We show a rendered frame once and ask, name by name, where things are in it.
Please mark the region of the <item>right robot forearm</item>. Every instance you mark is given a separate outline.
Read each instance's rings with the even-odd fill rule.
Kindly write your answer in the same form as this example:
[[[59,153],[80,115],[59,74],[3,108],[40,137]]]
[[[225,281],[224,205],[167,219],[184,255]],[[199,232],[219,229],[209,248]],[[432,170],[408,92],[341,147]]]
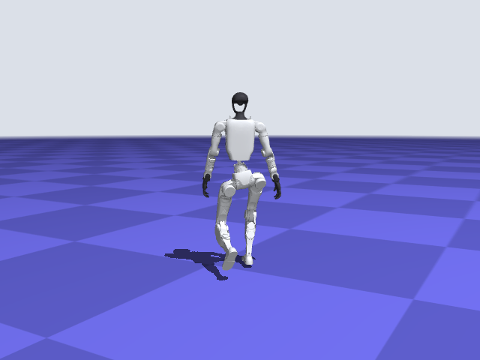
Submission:
[[[272,151],[272,150],[271,150]],[[265,159],[267,165],[268,165],[268,171],[270,172],[270,177],[271,179],[273,179],[273,175],[274,174],[277,174],[277,177],[279,178],[279,175],[277,173],[277,167],[276,167],[276,164],[275,164],[275,156],[273,154],[273,151],[272,151],[272,155],[267,157]],[[274,180],[274,179],[273,179]]]

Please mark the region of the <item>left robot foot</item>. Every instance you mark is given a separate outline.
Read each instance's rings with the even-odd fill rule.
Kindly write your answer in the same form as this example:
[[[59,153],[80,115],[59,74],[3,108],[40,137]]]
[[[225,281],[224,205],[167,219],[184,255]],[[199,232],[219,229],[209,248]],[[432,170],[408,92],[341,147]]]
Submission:
[[[230,247],[226,252],[225,260],[223,261],[222,269],[223,270],[230,270],[234,263],[238,252],[234,247]]]

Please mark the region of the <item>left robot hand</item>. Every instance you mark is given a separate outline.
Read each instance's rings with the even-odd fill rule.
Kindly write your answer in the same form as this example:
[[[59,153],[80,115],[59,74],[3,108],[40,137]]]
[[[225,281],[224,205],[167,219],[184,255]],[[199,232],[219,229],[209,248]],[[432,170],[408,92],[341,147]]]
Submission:
[[[210,181],[210,175],[206,174],[205,178],[202,177],[202,179],[203,179],[203,183],[202,183],[203,195],[209,198],[209,195],[207,195],[208,193],[206,193],[206,188],[207,188],[207,182]]]

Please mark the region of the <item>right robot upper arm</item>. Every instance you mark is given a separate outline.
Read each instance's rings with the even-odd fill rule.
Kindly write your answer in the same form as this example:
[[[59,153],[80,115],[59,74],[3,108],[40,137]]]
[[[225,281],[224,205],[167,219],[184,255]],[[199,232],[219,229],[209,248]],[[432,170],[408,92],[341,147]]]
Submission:
[[[266,126],[262,122],[255,121],[255,131],[259,133],[259,141],[262,144],[263,149],[261,154],[264,158],[272,155],[272,150],[269,143],[269,137],[267,136]]]

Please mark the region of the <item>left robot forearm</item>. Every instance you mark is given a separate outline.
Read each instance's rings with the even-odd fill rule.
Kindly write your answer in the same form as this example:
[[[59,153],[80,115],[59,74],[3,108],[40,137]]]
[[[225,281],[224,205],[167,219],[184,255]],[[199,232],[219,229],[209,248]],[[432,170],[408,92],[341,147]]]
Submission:
[[[211,147],[208,150],[208,155],[207,155],[207,158],[206,158],[204,178],[205,178],[206,174],[209,174],[210,178],[212,177],[212,171],[214,169],[214,165],[215,165],[215,161],[216,161],[215,156],[209,155],[210,149],[211,149]]]

